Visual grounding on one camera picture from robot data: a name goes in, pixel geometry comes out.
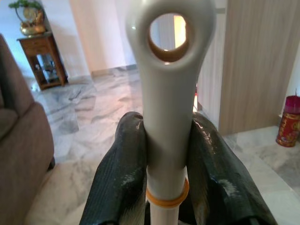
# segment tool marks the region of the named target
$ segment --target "orange ring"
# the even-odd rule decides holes
[[[159,200],[150,193],[148,188],[146,190],[146,196],[151,203],[153,203],[157,206],[160,206],[163,208],[175,208],[176,206],[179,206],[186,199],[186,197],[188,195],[188,191],[189,191],[189,184],[188,184],[188,180],[185,179],[182,194],[174,200],[170,200],[170,201],[169,200]]]

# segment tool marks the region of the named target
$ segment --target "marble floor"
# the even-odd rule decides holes
[[[99,162],[114,141],[118,121],[142,112],[136,69],[112,69],[97,78],[32,92],[47,114],[56,167],[48,172],[27,215],[26,225],[79,223]],[[276,144],[277,127],[226,136],[280,225],[300,221],[300,144]]]

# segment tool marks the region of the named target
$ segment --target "sofa cushion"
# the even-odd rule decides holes
[[[14,126],[18,115],[11,109],[0,109],[0,139]]]
[[[4,108],[4,101],[3,101],[2,91],[1,91],[1,87],[0,87],[0,109],[1,108]]]

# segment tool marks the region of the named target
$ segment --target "white wall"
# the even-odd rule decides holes
[[[300,96],[300,43],[298,45],[298,51],[297,51],[297,55],[295,58],[291,78],[290,78],[289,85],[286,90],[285,97],[287,97],[289,95],[294,95],[296,89],[297,89],[297,95]]]
[[[70,3],[90,71],[125,66],[125,34],[120,31],[120,26],[125,26],[121,22],[124,16],[119,22],[115,1],[71,0]]]
[[[34,77],[21,44],[17,41],[18,38],[24,37],[20,32],[21,21],[15,14],[15,10],[8,7],[9,3],[14,1],[15,0],[0,1],[0,33],[4,36],[23,76]]]
[[[69,81],[90,76],[68,0],[42,0]]]

